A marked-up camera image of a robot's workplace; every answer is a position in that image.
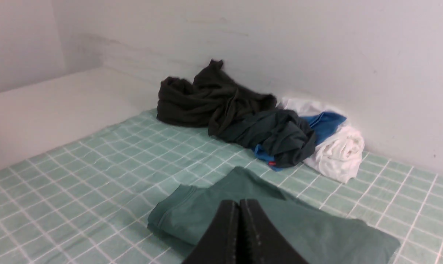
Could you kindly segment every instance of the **bed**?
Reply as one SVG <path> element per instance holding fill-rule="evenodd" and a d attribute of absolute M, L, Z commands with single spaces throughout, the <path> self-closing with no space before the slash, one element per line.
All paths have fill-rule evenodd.
<path fill-rule="evenodd" d="M 0 170 L 0 264 L 180 263 L 146 228 L 180 184 L 207 187 L 246 167 L 309 204 L 401 240 L 396 264 L 443 264 L 443 177 L 365 152 L 339 184 L 305 165 L 274 172 L 205 128 L 141 112 Z"/>

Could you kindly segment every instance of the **green checkered bedsheet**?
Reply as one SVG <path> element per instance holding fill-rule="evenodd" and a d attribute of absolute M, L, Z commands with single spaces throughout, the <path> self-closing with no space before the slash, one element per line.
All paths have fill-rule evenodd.
<path fill-rule="evenodd" d="M 396 264 L 443 264 L 443 177 L 370 153 L 339 184 L 305 165 L 270 170 L 250 150 L 170 126 L 149 111 L 0 171 L 0 264 L 180 263 L 146 228 L 179 184 L 207 187 L 233 167 L 327 212 L 398 237 Z"/>

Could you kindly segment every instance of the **crumpled cloth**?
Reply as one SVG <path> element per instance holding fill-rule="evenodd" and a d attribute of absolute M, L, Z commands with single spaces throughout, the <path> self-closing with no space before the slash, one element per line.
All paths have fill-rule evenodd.
<path fill-rule="evenodd" d="M 334 112 L 322 112 L 319 115 L 301 118 L 307 120 L 310 127 L 316 133 L 316 145 L 321 144 L 333 135 L 337 127 L 347 119 L 347 117 Z"/>
<path fill-rule="evenodd" d="M 313 100 L 284 97 L 279 108 L 295 111 L 299 116 L 319 115 L 322 112 L 344 113 L 330 105 Z M 347 183 L 357 177 L 365 141 L 357 129 L 346 120 L 336 132 L 316 146 L 314 154 L 303 162 L 322 175 Z"/>
<path fill-rule="evenodd" d="M 176 77 L 163 80 L 156 118 L 170 125 L 208 127 L 209 135 L 218 135 L 244 115 L 275 108 L 275 96 L 237 84 L 222 66 L 222 60 L 212 60 L 194 77 L 193 84 Z"/>
<path fill-rule="evenodd" d="M 305 119 L 291 110 L 275 109 L 245 115 L 218 137 L 247 149 L 262 145 L 275 167 L 293 167 L 314 153 L 316 135 Z"/>

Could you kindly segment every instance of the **folded clothing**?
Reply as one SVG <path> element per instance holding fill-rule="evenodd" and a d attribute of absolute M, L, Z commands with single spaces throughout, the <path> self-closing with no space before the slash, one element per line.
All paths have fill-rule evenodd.
<path fill-rule="evenodd" d="M 258 144 L 274 157 L 278 168 L 293 167 L 314 153 L 316 135 L 306 120 L 291 110 L 269 110 L 228 126 L 218 137 L 247 149 Z"/>
<path fill-rule="evenodd" d="M 316 145 L 321 144 L 334 134 L 337 127 L 347 119 L 347 117 L 334 112 L 322 112 L 319 115 L 301 118 L 307 120 L 310 127 L 316 133 Z"/>
<path fill-rule="evenodd" d="M 181 185 L 154 208 L 148 224 L 195 246 L 224 199 L 257 199 L 309 264 L 387 264 L 400 246 L 399 240 L 361 220 L 316 209 L 241 167 L 208 188 Z"/>
<path fill-rule="evenodd" d="M 168 77 L 158 93 L 157 119 L 182 127 L 207 127 L 218 135 L 246 114 L 275 108 L 273 95 L 261 95 L 237 84 L 222 71 L 223 61 L 211 60 L 194 82 Z"/>
<path fill-rule="evenodd" d="M 324 176 L 347 183 L 357 177 L 364 146 L 360 131 L 351 125 L 341 125 L 303 162 Z"/>

